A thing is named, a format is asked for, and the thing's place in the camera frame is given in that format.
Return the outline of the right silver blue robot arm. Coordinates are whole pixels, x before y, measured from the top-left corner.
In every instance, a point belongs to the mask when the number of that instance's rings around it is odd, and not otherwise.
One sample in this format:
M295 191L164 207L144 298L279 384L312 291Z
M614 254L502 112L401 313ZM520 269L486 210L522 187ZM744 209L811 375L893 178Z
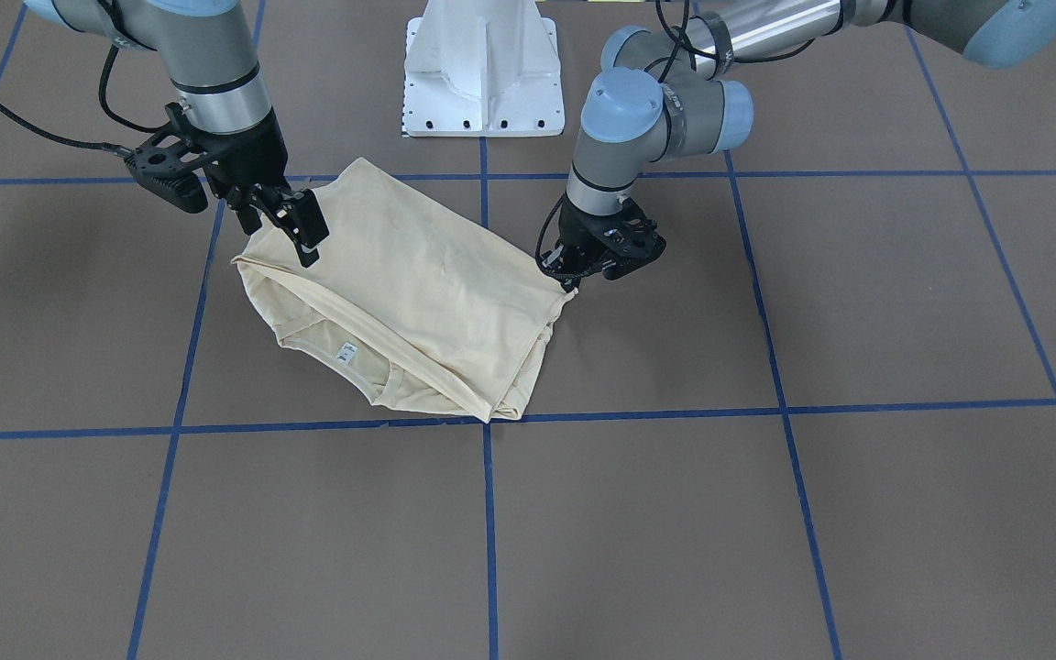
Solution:
M326 221L314 193L285 180L288 150L237 1L30 1L29 10L159 54L176 99L146 142L121 151L144 189L192 214L222 200L247 235L269 221L303 267L318 260Z

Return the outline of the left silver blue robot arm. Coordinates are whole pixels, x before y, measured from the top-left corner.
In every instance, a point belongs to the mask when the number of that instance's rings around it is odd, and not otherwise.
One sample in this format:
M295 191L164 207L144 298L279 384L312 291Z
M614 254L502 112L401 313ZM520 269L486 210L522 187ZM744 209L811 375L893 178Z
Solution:
M633 197L650 163L741 146L755 109L733 67L771 64L844 29L898 24L981 67L1015 67L1056 38L1056 1L725 1L659 29L617 29L581 109L566 190L546 218L551 247L536 266L566 290L609 281L666 250Z

